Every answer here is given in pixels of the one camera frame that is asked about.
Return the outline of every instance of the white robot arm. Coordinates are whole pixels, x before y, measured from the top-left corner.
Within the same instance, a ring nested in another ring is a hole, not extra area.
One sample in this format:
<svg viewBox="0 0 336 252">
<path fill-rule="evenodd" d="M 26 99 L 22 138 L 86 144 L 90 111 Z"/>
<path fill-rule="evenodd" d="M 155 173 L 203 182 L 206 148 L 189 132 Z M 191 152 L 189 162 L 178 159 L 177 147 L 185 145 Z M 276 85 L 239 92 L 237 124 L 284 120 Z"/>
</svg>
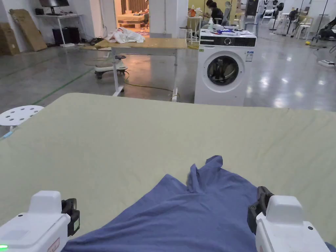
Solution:
<svg viewBox="0 0 336 252">
<path fill-rule="evenodd" d="M 36 193 L 27 213 L 0 227 L 0 251 L 60 252 L 79 229 L 76 205 L 76 199 L 61 200 L 59 192 Z"/>
<path fill-rule="evenodd" d="M 249 207 L 248 224 L 258 252 L 330 252 L 316 228 L 303 220 L 296 197 L 276 196 L 259 187 L 258 202 Z"/>
</svg>

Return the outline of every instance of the green floor line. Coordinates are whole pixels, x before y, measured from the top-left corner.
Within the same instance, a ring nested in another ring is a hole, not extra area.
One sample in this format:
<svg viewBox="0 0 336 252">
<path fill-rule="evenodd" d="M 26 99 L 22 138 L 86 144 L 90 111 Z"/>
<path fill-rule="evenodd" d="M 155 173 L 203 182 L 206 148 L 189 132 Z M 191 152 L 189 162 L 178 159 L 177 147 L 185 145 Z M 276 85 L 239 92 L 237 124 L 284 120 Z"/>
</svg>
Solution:
<svg viewBox="0 0 336 252">
<path fill-rule="evenodd" d="M 55 89 L 54 91 L 52 91 L 51 93 L 47 94 L 46 96 L 42 97 L 41 99 L 39 99 L 38 101 L 34 102 L 32 105 L 37 105 L 38 103 L 40 103 L 41 101 L 45 100 L 46 98 L 48 98 L 49 96 L 53 95 L 54 93 L 60 91 L 61 89 L 65 88 L 67 85 L 70 85 L 71 83 L 73 83 L 74 81 L 82 78 L 84 75 L 88 74 L 89 72 L 91 72 L 93 69 L 90 69 L 89 71 L 86 71 L 85 73 L 81 74 L 80 76 L 74 78 L 73 80 L 69 81 L 68 83 L 64 84 L 63 86 L 59 87 L 58 89 Z"/>
<path fill-rule="evenodd" d="M 47 61 L 49 61 L 49 60 L 56 59 L 56 58 L 58 58 L 58 57 L 60 57 L 60 56 L 62 56 L 62 55 L 65 55 L 65 54 L 67 54 L 67 53 L 65 52 L 65 53 L 62 53 L 62 54 L 60 54 L 60 55 L 57 55 L 57 56 L 55 56 L 55 57 L 52 57 L 52 58 L 49 58 L 49 59 L 43 60 L 43 61 L 41 61 L 41 62 L 38 62 L 38 63 L 32 64 L 32 65 L 29 65 L 29 66 L 27 66 L 27 67 L 25 67 L 25 68 L 22 68 L 22 69 L 19 69 L 19 70 L 16 70 L 16 71 L 14 71 L 14 72 L 11 72 L 11 73 L 9 73 L 9 74 L 7 74 L 7 75 L 5 75 L 5 76 L 2 76 L 2 77 L 0 77 L 0 80 L 1 80 L 1 79 L 3 79 L 3 78 L 6 78 L 6 77 L 8 77 L 8 76 L 11 76 L 12 74 L 16 74 L 16 73 L 18 73 L 18 72 L 20 72 L 20 71 L 23 71 L 23 70 L 26 70 L 26 69 L 28 69 L 28 68 L 31 68 L 31 67 L 37 66 L 38 64 L 41 64 L 41 63 L 47 62 Z"/>
</svg>

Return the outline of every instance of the label sticker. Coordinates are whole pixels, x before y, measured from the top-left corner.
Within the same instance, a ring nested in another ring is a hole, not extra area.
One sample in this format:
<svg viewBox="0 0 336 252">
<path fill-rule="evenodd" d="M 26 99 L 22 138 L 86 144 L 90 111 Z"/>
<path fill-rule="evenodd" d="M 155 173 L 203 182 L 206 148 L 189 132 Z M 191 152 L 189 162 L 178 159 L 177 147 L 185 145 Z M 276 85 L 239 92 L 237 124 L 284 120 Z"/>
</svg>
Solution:
<svg viewBox="0 0 336 252">
<path fill-rule="evenodd" d="M 246 62 L 252 62 L 254 51 L 248 51 L 246 53 Z"/>
<path fill-rule="evenodd" d="M 79 227 L 79 219 L 76 220 L 74 223 L 74 231 L 76 231 L 78 227 Z"/>
<path fill-rule="evenodd" d="M 59 242 L 60 242 L 60 239 L 58 238 L 51 246 L 50 248 L 48 249 L 47 252 L 55 252 L 58 247 L 59 247 Z"/>
</svg>

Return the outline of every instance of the front-load washer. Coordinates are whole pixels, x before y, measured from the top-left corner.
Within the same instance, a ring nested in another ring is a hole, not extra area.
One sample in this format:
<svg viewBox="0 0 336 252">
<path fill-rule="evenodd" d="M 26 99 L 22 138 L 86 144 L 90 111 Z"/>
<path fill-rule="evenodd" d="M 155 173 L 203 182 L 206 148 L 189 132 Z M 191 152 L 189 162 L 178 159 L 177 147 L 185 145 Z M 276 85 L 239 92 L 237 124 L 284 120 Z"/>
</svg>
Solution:
<svg viewBox="0 0 336 252">
<path fill-rule="evenodd" d="M 200 33 L 195 103 L 243 106 L 256 36 Z"/>
</svg>

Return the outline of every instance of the blue cloth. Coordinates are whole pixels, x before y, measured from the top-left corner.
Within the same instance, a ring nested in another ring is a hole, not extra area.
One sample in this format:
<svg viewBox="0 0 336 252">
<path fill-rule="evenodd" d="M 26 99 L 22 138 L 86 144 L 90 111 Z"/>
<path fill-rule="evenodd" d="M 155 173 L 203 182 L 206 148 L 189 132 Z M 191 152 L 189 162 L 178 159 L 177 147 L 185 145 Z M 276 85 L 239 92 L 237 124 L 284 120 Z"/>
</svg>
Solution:
<svg viewBox="0 0 336 252">
<path fill-rule="evenodd" d="M 193 165 L 187 186 L 166 175 L 110 223 L 69 241 L 63 252 L 256 252 L 247 224 L 256 187 L 222 165 L 220 156 L 201 169 Z"/>
</svg>

